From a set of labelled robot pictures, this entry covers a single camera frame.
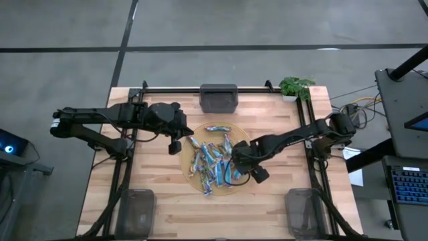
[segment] gray concrete floor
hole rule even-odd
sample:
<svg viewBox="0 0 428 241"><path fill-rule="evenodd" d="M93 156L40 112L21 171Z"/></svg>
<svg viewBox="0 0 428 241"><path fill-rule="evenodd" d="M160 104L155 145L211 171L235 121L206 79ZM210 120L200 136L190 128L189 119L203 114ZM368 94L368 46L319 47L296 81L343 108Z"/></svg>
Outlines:
<svg viewBox="0 0 428 241"><path fill-rule="evenodd" d="M130 4L2 0L0 48L119 46ZM413 44L426 42L427 24L416 0L140 0L129 46ZM267 79L278 84L284 76L305 76L327 86L333 97L373 85L375 70L394 68L416 51L127 53L118 85L147 80L151 86L260 86ZM116 59L116 53L0 54L1 128L34 142L40 163L55 166L51 177L34 177L14 240L75 234L94 152L77 139L53 138L51 114L65 106L103 107ZM371 88L332 104L376 93ZM377 116L352 146L369 148L388 137L385 119ZM358 199L357 206L365 234L400 239L399 232L383 227L386 202Z"/></svg>

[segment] round wooden tray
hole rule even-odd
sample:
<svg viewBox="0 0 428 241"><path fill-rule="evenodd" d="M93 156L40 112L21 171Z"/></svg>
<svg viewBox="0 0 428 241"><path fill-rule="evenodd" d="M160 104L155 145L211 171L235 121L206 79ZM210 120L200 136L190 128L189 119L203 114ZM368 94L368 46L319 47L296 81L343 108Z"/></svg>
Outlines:
<svg viewBox="0 0 428 241"><path fill-rule="evenodd" d="M245 133L245 131L233 124L230 123L224 123L224 122L212 122L212 123L206 123L198 128L196 128L193 132L195 133L193 137L198 141L199 144L205 142L205 143L214 143L214 144L221 144L224 142L224 132L223 131L213 131L209 132L205 130L205 127L208 126L225 126L225 127L231 127L230 131L230 140L233 144L236 144L242 140L249 142L250 138ZM183 144L183 148L180 154L180 165L181 165L181 171L183 172L183 175L185 176L186 180L197 190L199 190L201 193L203 193L203 187L201 185L201 178L199 175L199 172L197 171L194 176L189 177L189 168L190 168L190 162L192 161L195 154L195 148L190 143L189 139L186 139L186 141ZM232 183L242 183L245 180L247 180L247 176L241 177L239 180L235 181L232 180ZM251 180L246 183L245 185L241 186L235 186L235 187L226 187L223 185L222 187L217 187L215 183L211 184L211 187L213 188L213 193L211 195L229 195L232 193L235 193L239 190L242 190L245 188Z"/></svg>

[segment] keyboard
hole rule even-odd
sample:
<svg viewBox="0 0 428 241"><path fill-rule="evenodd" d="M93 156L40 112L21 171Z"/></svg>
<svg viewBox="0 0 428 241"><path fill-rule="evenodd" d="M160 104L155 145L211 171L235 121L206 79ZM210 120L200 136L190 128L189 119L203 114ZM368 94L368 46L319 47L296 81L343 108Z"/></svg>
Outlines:
<svg viewBox="0 0 428 241"><path fill-rule="evenodd" d="M428 172L391 170L398 203L428 205Z"/></svg>

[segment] white pot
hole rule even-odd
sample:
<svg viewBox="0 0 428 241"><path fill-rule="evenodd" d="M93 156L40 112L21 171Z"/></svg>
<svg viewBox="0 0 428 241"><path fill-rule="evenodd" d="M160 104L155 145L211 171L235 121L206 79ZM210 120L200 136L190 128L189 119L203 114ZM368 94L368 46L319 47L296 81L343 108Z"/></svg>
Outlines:
<svg viewBox="0 0 428 241"><path fill-rule="evenodd" d="M282 96L284 102L294 102L297 100L297 96Z"/></svg>

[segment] wooden table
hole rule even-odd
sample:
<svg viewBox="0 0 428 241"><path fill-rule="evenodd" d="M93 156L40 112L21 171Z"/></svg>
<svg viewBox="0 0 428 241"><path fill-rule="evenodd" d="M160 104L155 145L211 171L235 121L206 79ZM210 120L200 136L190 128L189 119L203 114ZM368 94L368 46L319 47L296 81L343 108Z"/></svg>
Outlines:
<svg viewBox="0 0 428 241"><path fill-rule="evenodd" d="M126 102L128 90L113 88L108 106ZM316 118L330 114L327 88L315 86L310 92ZM145 94L144 101L179 102L191 129L211 121L227 121L243 128L254 139L300 127L296 103L283 102L280 94L239 94L234 114L204 114L198 94ZM102 134L119 137L110 125L102 127ZM139 139L152 136L138 132ZM310 187L303 144L287 147L273 159L264 161L262 166L269 171L270 178L263 183L253 181L232 195L205 197L187 183L179 155L168 155L169 143L169 138L161 136L140 143L134 156L130 189L151 189L157 197L151 238L294 238L288 232L284 196L292 188ZM94 163L106 157L106 153L98 153ZM113 170L114 161L109 160L92 171L77 234L88 230L106 207ZM345 162L330 159L327 173L334 204L349 224L362 233ZM116 215L114 212L112 233Z"/></svg>

